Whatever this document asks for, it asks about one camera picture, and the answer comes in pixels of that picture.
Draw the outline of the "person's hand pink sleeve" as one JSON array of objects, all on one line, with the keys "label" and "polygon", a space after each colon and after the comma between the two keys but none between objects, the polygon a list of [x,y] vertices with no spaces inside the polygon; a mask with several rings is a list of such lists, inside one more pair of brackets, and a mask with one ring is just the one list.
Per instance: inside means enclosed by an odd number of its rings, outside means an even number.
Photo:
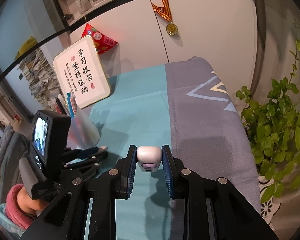
[{"label": "person's hand pink sleeve", "polygon": [[23,213],[37,217],[49,203],[42,199],[32,199],[23,186],[17,193],[17,204]]}]

